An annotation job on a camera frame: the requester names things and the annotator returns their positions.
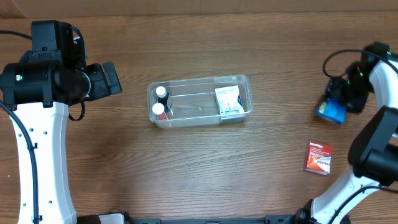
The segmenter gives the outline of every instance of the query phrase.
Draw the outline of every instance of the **wooden tabletop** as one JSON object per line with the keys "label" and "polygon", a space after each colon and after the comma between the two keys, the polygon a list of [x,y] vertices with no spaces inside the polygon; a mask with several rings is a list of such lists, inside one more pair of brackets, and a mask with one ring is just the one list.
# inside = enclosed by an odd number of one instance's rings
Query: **wooden tabletop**
{"label": "wooden tabletop", "polygon": [[[325,57],[378,40],[398,50],[396,12],[322,12],[62,19],[85,38],[88,63],[113,61],[123,92],[87,103],[69,122],[70,192],[79,215],[128,211],[133,218],[234,218],[293,214],[346,168],[348,149],[376,112],[374,95],[343,125],[315,116],[328,81]],[[0,20],[30,34],[29,19]],[[0,69],[30,41],[0,35]],[[337,74],[360,55],[333,60]],[[244,74],[254,111],[243,123],[159,129],[148,119],[151,82]],[[71,108],[75,116],[79,107]],[[16,138],[0,113],[0,223],[16,223]],[[306,145],[333,146],[332,172],[303,171]],[[377,192],[353,223],[396,223],[398,196]]]}

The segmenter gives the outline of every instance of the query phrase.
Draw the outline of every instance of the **white bottle cap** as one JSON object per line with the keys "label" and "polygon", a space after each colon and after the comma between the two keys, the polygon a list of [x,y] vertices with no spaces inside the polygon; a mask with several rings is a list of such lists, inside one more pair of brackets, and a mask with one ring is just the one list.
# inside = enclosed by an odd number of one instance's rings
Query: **white bottle cap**
{"label": "white bottle cap", "polygon": [[163,97],[166,96],[166,94],[167,94],[166,88],[164,88],[162,86],[159,86],[159,87],[156,88],[157,97],[163,98]]}
{"label": "white bottle cap", "polygon": [[154,112],[156,115],[161,115],[164,113],[164,105],[162,103],[155,103],[152,106],[152,112]]}

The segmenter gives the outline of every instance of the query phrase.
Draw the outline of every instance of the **red box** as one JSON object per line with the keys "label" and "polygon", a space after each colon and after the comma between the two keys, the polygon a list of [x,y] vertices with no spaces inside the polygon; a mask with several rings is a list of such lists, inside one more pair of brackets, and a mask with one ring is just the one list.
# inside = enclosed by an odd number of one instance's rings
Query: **red box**
{"label": "red box", "polygon": [[323,175],[330,174],[331,150],[331,146],[310,141],[304,170]]}

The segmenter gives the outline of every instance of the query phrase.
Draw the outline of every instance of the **black bottle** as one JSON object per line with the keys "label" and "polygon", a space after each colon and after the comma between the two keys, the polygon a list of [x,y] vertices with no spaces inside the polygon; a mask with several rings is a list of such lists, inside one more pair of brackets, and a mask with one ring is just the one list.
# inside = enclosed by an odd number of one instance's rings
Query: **black bottle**
{"label": "black bottle", "polygon": [[172,107],[172,99],[166,88],[159,86],[156,88],[157,102],[164,105],[164,111],[167,113]]}

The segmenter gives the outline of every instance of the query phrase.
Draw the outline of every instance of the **blue packet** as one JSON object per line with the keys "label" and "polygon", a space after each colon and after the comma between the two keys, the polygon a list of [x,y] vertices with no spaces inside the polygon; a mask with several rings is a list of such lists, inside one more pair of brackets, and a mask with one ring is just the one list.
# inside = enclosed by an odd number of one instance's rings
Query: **blue packet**
{"label": "blue packet", "polygon": [[325,99],[317,110],[317,116],[338,124],[344,123],[346,113],[346,107],[332,99]]}

